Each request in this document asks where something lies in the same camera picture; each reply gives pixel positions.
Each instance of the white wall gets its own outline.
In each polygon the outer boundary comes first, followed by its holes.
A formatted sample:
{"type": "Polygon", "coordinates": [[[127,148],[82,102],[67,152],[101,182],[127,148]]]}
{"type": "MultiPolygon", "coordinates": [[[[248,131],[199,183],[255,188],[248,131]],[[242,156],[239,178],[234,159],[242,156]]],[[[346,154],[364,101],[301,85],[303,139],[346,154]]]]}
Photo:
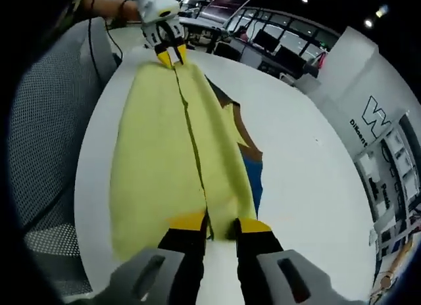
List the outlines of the white wall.
{"type": "Polygon", "coordinates": [[[312,99],[342,96],[377,50],[373,41],[348,27],[326,57],[317,77],[322,85],[312,99]]]}
{"type": "Polygon", "coordinates": [[[379,54],[378,46],[356,30],[346,29],[326,57],[318,80],[320,87],[307,95],[334,127],[351,157],[406,111],[421,141],[421,105],[414,93],[379,54]],[[359,127],[364,140],[351,123],[359,127]]]}

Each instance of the white table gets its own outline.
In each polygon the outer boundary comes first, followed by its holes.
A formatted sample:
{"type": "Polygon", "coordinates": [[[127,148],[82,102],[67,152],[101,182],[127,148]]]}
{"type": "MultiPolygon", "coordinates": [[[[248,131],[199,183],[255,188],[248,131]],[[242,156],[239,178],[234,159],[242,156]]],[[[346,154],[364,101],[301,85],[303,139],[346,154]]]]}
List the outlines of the white table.
{"type": "MultiPolygon", "coordinates": [[[[188,51],[189,59],[241,103],[243,122],[263,151],[259,218],[285,249],[327,272],[350,299],[366,299],[374,278],[372,219],[359,175],[333,128],[298,90],[246,65],[188,51]]],[[[93,112],[80,151],[75,220],[82,262],[95,293],[118,266],[112,259],[109,181],[118,124],[137,67],[157,61],[136,47],[124,57],[93,112]]],[[[235,245],[209,243],[198,304],[243,304],[235,245]]]]}

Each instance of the computer monitor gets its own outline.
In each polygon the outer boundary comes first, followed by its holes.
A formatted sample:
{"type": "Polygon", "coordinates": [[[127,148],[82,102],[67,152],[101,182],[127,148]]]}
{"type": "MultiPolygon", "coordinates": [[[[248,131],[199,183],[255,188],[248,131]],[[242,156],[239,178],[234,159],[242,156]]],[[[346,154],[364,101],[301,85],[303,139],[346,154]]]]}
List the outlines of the computer monitor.
{"type": "Polygon", "coordinates": [[[278,46],[279,41],[273,35],[270,35],[263,29],[260,29],[259,32],[257,32],[255,38],[253,39],[253,43],[260,45],[266,51],[273,52],[278,46]]]}
{"type": "Polygon", "coordinates": [[[199,17],[225,26],[248,2],[249,0],[213,0],[203,9],[199,17]]]}
{"type": "Polygon", "coordinates": [[[291,70],[296,74],[303,73],[303,67],[306,63],[305,59],[302,59],[298,54],[294,53],[286,47],[281,47],[276,53],[276,62],[281,64],[283,67],[291,70]]]}

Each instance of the ceiling light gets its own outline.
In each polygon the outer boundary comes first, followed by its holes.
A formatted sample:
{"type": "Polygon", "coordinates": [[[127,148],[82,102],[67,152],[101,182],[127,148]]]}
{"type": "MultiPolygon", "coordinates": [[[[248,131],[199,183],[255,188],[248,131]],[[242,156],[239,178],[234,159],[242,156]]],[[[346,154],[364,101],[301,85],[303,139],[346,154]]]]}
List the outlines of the ceiling light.
{"type": "Polygon", "coordinates": [[[364,25],[367,28],[372,28],[373,27],[373,21],[371,19],[366,19],[366,20],[364,20],[364,25]]]}
{"type": "Polygon", "coordinates": [[[383,6],[381,6],[380,8],[379,8],[379,10],[378,11],[376,11],[376,16],[378,17],[378,18],[380,18],[381,16],[383,16],[383,15],[385,15],[385,14],[387,14],[387,12],[389,11],[389,6],[387,6],[387,5],[383,5],[383,6]]]}

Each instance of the black cable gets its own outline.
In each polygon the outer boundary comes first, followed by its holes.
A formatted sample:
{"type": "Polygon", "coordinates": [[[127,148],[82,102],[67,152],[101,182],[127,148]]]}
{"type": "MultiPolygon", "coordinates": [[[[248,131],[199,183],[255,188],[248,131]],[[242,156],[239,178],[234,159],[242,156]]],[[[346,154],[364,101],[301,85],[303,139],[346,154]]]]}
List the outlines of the black cable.
{"type": "Polygon", "coordinates": [[[120,46],[117,44],[117,42],[112,38],[107,21],[105,21],[105,29],[107,30],[108,36],[110,37],[111,41],[114,43],[114,45],[117,47],[118,52],[120,52],[120,60],[123,60],[123,51],[121,50],[120,46]]]}
{"type": "Polygon", "coordinates": [[[119,18],[123,18],[123,7],[124,4],[127,3],[130,0],[123,0],[123,2],[120,4],[120,6],[118,6],[118,17],[119,18]]]}
{"type": "Polygon", "coordinates": [[[101,79],[101,75],[99,74],[98,66],[97,66],[97,63],[95,61],[95,57],[93,56],[93,49],[92,49],[92,33],[91,33],[91,27],[92,27],[92,16],[93,16],[93,4],[94,4],[94,2],[95,2],[95,0],[92,0],[92,3],[91,3],[91,15],[89,17],[89,24],[87,25],[87,38],[88,38],[88,41],[89,41],[89,51],[91,53],[92,64],[93,64],[93,67],[95,69],[95,72],[97,73],[99,85],[101,86],[101,88],[103,88],[104,83],[103,83],[103,81],[101,79]]]}

